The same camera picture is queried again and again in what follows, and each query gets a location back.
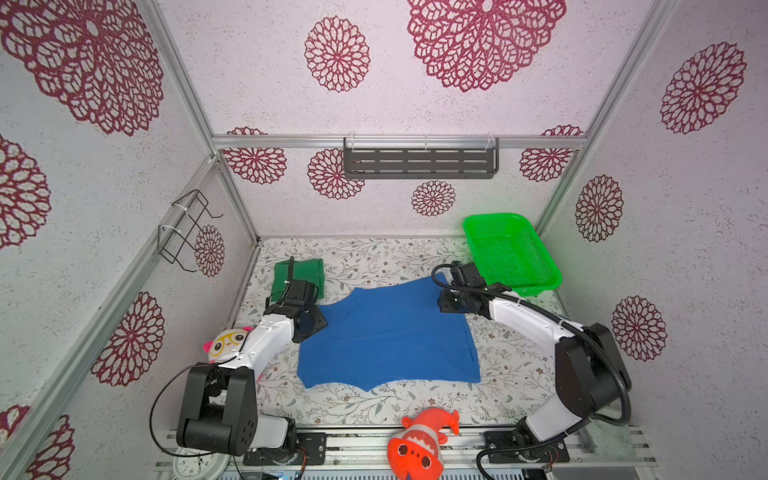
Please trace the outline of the green tank top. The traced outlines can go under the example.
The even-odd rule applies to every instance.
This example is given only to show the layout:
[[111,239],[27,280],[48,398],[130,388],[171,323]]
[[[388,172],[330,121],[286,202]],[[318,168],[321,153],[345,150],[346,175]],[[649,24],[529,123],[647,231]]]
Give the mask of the green tank top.
[[[286,288],[288,277],[289,261],[281,261],[273,267],[273,283],[270,292],[270,301],[276,303]],[[293,279],[304,280],[313,283],[317,289],[317,298],[324,297],[325,272],[322,259],[310,259],[304,261],[295,261],[293,268]]]

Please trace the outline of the blue tank top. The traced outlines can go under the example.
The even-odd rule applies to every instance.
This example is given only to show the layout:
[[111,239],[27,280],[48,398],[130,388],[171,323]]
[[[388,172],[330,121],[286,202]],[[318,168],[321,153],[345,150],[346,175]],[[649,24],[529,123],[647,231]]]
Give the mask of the blue tank top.
[[429,278],[355,288],[320,307],[328,326],[301,343],[306,388],[340,383],[370,391],[395,381],[478,383],[478,352],[466,316],[443,313]]

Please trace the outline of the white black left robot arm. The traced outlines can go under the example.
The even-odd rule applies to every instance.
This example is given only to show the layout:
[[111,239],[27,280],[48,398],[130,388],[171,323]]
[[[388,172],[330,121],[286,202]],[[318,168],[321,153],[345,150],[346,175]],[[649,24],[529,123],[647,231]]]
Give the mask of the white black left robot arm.
[[317,306],[273,305],[258,325],[227,330],[209,342],[209,361],[192,366],[186,377],[177,444],[232,456],[262,450],[278,462],[291,459],[298,449],[295,422],[259,413],[257,379],[287,345],[327,326]]

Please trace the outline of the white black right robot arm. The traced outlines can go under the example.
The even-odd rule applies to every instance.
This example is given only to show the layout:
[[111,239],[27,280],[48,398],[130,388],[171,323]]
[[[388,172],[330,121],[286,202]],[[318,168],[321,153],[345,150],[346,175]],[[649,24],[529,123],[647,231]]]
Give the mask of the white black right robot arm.
[[629,423],[631,380],[609,329],[572,322],[496,287],[436,284],[442,288],[438,305],[443,312],[477,314],[500,323],[554,359],[555,391],[518,422],[517,448],[557,443],[593,421]]

